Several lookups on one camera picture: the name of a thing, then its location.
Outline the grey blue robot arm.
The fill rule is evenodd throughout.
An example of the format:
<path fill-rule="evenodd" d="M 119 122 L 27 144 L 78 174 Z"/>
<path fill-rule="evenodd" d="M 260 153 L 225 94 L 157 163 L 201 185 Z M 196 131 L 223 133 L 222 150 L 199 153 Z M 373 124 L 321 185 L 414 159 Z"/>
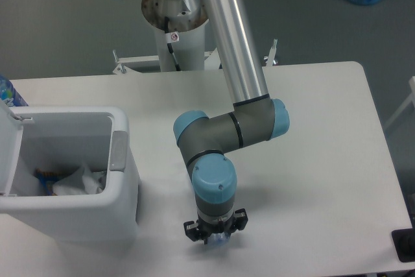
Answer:
<path fill-rule="evenodd" d="M 207 243 L 213 235 L 244 230 L 248 216 L 235 209 L 237 174 L 226 154 L 284 135 L 290 125 L 283 102 L 272 99 L 255 57 L 242 0 L 201 0 L 209 18 L 233 101 L 233 111 L 210 118 L 193 110 L 174 122 L 176 144 L 191 180 L 198 219 L 186 236 Z"/>

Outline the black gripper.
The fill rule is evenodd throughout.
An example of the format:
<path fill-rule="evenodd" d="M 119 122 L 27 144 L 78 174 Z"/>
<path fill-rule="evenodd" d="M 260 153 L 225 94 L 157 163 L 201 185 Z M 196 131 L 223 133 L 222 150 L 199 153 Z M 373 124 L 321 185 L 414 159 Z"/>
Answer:
<path fill-rule="evenodd" d="M 197 222 L 184 222 L 185 235 L 193 242 L 202 241 L 205 245 L 208 243 L 208 237 L 211 234 L 228 233 L 233 234 L 236 231 L 245 229 L 248 222 L 248 216 L 245 208 L 235 210 L 233 217 L 230 219 L 217 219 L 215 224 L 208 223 L 198 218 Z"/>

